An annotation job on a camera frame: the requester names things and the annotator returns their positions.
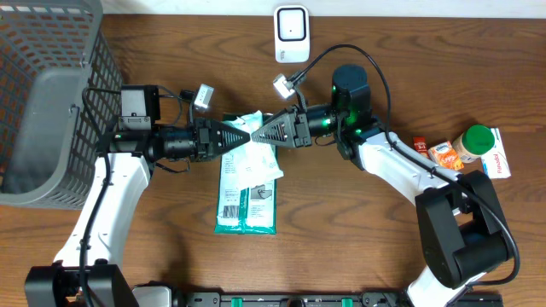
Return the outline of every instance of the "wooden table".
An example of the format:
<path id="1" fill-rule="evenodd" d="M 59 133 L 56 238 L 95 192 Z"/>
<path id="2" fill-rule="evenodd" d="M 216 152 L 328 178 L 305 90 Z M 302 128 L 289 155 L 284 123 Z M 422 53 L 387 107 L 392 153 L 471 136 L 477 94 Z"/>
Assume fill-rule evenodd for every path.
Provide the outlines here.
<path id="1" fill-rule="evenodd" d="M 274 59 L 272 17 L 110 15 L 102 30 L 127 84 L 173 90 L 215 88 L 212 111 L 275 112 L 287 105 L 271 85 L 304 66 Z M 406 141 L 453 140 L 470 125 L 498 126 L 512 177 L 495 180 L 519 243 L 522 267 L 499 291 L 507 306 L 542 305 L 546 290 L 546 22 L 312 18 L 311 57 L 335 43 L 366 49 L 393 96 L 393 129 Z M 328 55 L 303 86 L 311 104 L 329 102 L 333 70 L 369 71 L 375 113 L 384 91 L 353 50 Z M 165 120 L 174 101 L 162 102 Z M 167 281 L 185 291 L 361 292 L 408 286 L 425 263 L 415 208 L 379 178 L 344 161 L 335 147 L 279 151 L 275 236 L 215 235 L 219 161 L 189 174 L 156 171 L 136 210 L 123 271 L 132 284 Z M 479 169 L 479 163 L 465 170 Z M 77 211 L 0 206 L 0 305 L 26 303 L 33 265 L 63 246 Z M 505 264 L 489 278 L 507 275 Z"/>

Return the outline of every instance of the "white backdrop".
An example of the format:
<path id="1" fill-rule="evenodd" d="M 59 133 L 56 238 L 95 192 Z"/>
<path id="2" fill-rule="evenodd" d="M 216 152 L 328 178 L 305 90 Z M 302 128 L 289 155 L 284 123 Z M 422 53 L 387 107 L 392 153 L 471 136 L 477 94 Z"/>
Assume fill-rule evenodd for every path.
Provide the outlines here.
<path id="1" fill-rule="evenodd" d="M 546 0 L 102 0 L 107 14 L 271 15 L 281 4 L 314 16 L 546 18 Z"/>

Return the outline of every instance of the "plastic crate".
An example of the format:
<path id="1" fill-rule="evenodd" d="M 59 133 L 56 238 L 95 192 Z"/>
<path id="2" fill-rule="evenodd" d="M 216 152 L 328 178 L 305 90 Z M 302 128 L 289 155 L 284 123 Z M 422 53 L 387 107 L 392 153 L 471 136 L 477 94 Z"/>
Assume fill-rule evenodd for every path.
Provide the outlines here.
<path id="1" fill-rule="evenodd" d="M 100 32 L 102 6 L 3 0 L 0 17 L 0 204 L 80 209 L 97 141 L 81 93 L 123 82 Z M 120 98 L 91 91 L 89 99 L 104 131 Z"/>

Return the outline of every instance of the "green lid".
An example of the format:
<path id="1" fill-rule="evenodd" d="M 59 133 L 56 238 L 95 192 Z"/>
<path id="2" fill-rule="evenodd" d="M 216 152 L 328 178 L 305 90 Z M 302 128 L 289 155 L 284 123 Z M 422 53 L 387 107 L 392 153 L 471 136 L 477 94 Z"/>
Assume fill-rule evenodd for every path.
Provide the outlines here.
<path id="1" fill-rule="evenodd" d="M 484 125 L 473 125 L 462 135 L 462 146 L 475 155 L 487 153 L 495 145 L 495 136 Z"/>

